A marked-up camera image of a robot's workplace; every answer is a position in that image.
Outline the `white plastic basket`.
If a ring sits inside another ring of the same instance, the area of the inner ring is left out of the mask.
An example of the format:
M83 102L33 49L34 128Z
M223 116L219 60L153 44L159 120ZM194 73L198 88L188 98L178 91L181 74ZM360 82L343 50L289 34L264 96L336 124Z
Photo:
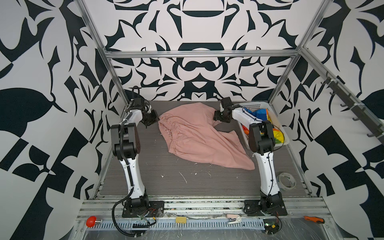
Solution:
M245 108L245 111L249 113L257 122L269 121L273 125L273 132L275 137L275 149L281 146L289 144L290 140L286 135L283 126L280 124L278 117L267 102L245 102L240 103L240 106Z

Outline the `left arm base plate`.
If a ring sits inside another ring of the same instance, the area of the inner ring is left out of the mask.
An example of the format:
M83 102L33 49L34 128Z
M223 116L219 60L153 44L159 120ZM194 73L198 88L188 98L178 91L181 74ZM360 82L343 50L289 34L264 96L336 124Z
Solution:
M136 218L141 215L145 217L157 217L164 213L164 201L140 201L128 200L124 205L123 218Z

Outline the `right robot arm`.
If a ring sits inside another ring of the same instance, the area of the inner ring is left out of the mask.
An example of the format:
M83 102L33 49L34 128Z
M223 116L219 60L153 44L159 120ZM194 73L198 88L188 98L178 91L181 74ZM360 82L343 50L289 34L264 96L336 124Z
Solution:
M256 118L240 105L215 111L214 120L224 123L236 120L248 128L248 146L257 159L260 171L260 209L271 212L274 208L282 207L284 202L277 183L273 161L276 145L273 124L268 120Z

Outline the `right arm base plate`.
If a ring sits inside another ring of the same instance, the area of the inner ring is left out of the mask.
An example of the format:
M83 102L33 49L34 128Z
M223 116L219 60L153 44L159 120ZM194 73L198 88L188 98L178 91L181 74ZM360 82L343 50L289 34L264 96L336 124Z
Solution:
M282 200L269 201L261 200L245 200L243 212L247 216L287 216L288 212Z

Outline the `pink shorts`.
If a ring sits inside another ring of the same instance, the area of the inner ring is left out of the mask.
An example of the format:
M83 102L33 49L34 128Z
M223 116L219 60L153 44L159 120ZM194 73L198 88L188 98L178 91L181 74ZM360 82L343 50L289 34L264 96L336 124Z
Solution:
M235 131L216 130L215 109L203 103L185 104L160 116L159 130L168 151L196 163L225 168L254 170L255 164L247 155Z

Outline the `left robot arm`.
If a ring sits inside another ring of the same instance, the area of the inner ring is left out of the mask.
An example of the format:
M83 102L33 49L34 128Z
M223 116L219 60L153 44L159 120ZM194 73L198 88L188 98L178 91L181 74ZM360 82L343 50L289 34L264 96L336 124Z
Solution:
M141 152L138 124L142 123L148 127L158 120L158 114L152 108L149 108L148 111L133 109L123 115L119 124L111 127L113 155L117 157L123 167L129 191L126 200L127 208L144 208L149 205L138 163Z

